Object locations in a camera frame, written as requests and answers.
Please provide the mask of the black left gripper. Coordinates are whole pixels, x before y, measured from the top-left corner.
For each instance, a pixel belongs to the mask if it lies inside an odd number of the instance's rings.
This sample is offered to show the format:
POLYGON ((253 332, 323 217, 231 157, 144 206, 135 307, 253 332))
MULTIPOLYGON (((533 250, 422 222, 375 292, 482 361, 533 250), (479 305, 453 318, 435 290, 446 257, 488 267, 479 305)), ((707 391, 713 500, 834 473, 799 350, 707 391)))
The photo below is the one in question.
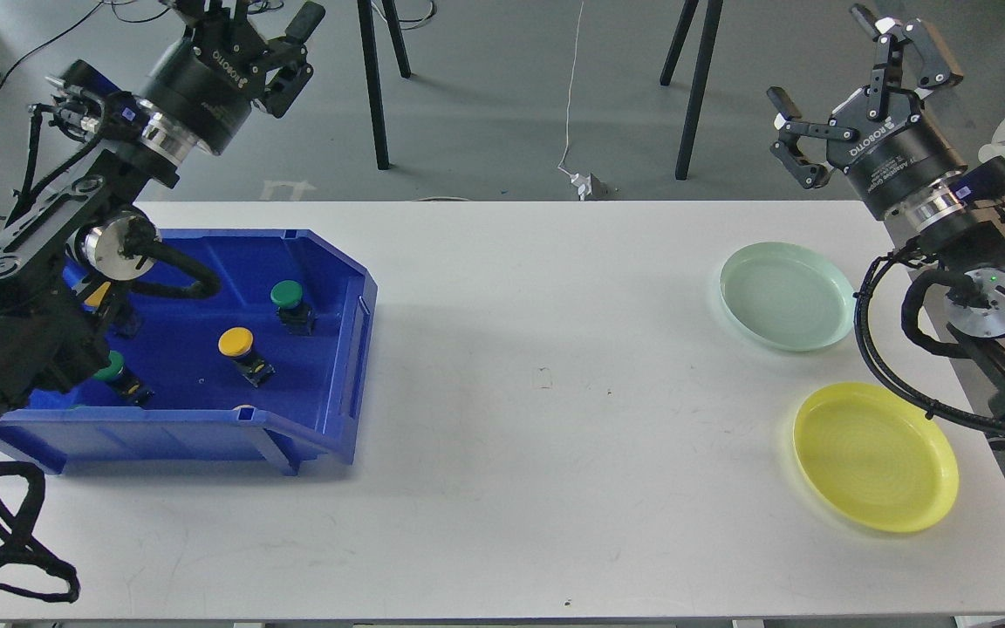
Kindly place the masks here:
POLYGON ((307 41, 326 9, 301 3, 284 33, 266 39, 246 1, 173 1, 185 35, 165 51, 140 98, 222 154, 254 110, 281 119, 311 79, 307 41))

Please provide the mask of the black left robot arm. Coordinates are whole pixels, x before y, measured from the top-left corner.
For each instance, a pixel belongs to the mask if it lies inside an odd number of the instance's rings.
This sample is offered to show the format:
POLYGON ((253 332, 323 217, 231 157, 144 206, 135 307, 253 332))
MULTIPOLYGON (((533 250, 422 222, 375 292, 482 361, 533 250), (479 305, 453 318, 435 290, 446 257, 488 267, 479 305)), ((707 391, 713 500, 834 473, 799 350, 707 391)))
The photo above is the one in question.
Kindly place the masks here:
MULTIPOLYGON (((249 3, 171 1, 184 24, 140 92, 85 61, 52 77, 33 108, 79 150, 43 178, 26 174, 0 230, 0 419, 36 390, 68 393, 108 367, 106 334, 129 295, 206 299, 218 274, 167 245, 135 207, 149 181, 172 188, 193 148, 220 154, 252 110, 282 118, 312 76, 307 41, 325 16, 306 1, 282 36, 249 21, 249 3)), ((33 535, 45 496, 32 462, 0 462, 0 590, 75 603, 79 573, 33 535)))

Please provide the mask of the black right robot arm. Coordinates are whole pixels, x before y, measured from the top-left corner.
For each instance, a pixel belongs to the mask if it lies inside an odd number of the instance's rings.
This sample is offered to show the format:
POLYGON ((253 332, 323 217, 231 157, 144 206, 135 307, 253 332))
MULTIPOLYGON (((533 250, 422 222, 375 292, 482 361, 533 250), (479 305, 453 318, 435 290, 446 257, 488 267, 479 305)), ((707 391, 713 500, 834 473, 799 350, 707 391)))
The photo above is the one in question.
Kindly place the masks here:
POLYGON ((962 81, 939 33, 919 19, 876 17, 855 3, 851 16, 876 44, 869 82, 824 123, 803 118, 787 92, 769 88, 778 112, 771 154, 804 189, 838 171, 877 220, 902 218, 913 238, 871 263, 855 294, 855 339, 878 381, 927 417, 1005 444, 1005 159, 967 167, 933 119, 924 95, 962 81), (870 303, 896 265, 917 270, 901 304, 904 337, 938 357, 969 360, 995 387, 988 416, 926 396, 878 353, 870 303))

